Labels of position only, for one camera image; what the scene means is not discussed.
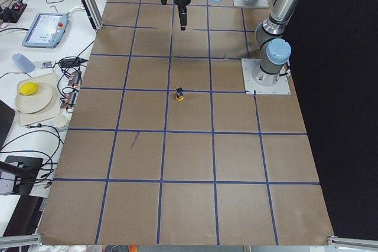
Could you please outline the brown paper table cover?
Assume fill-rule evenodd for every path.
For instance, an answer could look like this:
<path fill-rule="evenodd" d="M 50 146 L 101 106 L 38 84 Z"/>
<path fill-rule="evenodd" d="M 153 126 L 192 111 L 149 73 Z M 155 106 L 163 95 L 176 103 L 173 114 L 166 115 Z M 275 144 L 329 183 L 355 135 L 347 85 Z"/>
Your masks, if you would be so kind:
<path fill-rule="evenodd" d="M 172 2 L 107 0 L 43 243 L 325 244 L 333 229 L 295 90 L 177 101 L 176 15 Z"/>

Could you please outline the near teach pendant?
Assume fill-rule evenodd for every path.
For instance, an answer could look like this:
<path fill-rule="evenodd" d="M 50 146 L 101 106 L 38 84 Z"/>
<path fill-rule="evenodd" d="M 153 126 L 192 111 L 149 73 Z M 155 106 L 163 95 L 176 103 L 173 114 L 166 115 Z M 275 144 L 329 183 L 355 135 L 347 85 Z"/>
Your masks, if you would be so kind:
<path fill-rule="evenodd" d="M 55 48 L 68 24 L 68 14 L 38 13 L 22 45 L 29 48 Z"/>

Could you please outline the beige tray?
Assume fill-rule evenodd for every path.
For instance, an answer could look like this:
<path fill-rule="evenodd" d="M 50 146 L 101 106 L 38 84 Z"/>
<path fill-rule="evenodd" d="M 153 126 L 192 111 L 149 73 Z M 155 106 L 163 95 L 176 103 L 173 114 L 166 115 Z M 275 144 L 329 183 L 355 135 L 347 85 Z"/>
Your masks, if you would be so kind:
<path fill-rule="evenodd" d="M 25 96 L 19 92 L 28 83 L 38 84 L 36 94 Z M 57 76 L 53 73 L 29 78 L 17 84 L 15 107 L 18 110 L 18 124 L 31 125 L 56 117 L 60 114 L 60 97 L 57 90 Z"/>

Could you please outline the white paper cup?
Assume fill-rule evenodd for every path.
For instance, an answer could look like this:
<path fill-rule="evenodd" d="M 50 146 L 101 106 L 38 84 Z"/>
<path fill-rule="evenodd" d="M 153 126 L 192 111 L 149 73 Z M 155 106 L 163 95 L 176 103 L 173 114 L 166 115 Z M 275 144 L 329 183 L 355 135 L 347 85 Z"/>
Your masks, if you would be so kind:
<path fill-rule="evenodd" d="M 69 123 L 69 119 L 64 114 L 57 115 L 52 121 L 53 126 L 59 131 L 67 130 Z"/>

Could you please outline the blue plastic cup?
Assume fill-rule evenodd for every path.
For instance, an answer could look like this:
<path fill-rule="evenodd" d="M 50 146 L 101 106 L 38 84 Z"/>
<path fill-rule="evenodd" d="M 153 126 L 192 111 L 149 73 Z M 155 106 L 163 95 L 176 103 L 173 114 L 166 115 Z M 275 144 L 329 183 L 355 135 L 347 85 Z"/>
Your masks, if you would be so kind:
<path fill-rule="evenodd" d="M 23 54 L 14 54 L 12 60 L 23 73 L 30 73 L 35 70 L 34 63 Z"/>

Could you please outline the yellow lemon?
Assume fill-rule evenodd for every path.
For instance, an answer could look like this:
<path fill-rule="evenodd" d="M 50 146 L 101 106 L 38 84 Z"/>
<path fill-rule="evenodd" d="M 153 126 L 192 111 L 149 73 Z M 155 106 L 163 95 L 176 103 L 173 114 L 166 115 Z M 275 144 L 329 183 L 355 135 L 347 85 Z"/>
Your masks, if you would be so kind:
<path fill-rule="evenodd" d="M 38 89 L 39 89 L 38 83 L 27 82 L 27 83 L 24 83 L 19 88 L 19 94 L 21 94 L 23 96 L 32 96 L 33 94 L 36 94 Z"/>

